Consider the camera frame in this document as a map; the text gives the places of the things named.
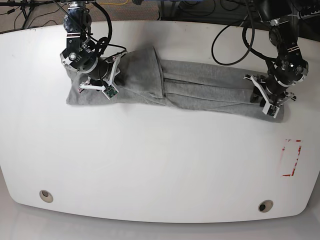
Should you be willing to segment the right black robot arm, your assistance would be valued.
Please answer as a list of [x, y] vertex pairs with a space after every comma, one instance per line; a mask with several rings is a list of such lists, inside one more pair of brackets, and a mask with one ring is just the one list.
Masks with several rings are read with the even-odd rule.
[[[82, 93], [85, 90], [101, 92], [107, 99], [113, 98], [118, 92], [115, 81], [121, 72], [118, 65], [121, 58], [127, 54], [124, 46], [111, 44], [113, 27], [109, 14], [95, 0], [63, 0], [67, 5], [63, 27], [66, 31], [66, 48], [60, 54], [75, 90]], [[86, 7], [92, 4], [99, 9], [107, 21], [107, 36], [100, 39], [92, 37], [92, 18]]]

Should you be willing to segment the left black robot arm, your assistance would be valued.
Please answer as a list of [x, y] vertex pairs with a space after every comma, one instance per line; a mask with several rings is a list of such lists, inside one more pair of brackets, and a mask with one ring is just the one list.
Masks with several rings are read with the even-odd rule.
[[281, 106], [289, 100], [295, 101], [297, 97], [287, 89], [296, 83], [302, 82], [309, 72], [308, 62], [302, 57], [296, 36], [291, 23], [286, 16], [292, 13], [286, 0], [255, 0], [254, 5], [263, 23], [270, 24], [269, 39], [276, 47], [278, 56], [267, 57], [254, 50], [246, 40], [248, 24], [243, 25], [242, 40], [248, 50], [257, 57], [265, 60], [267, 76], [246, 75], [250, 80], [253, 92], [251, 103], [259, 103], [265, 115], [274, 119]]

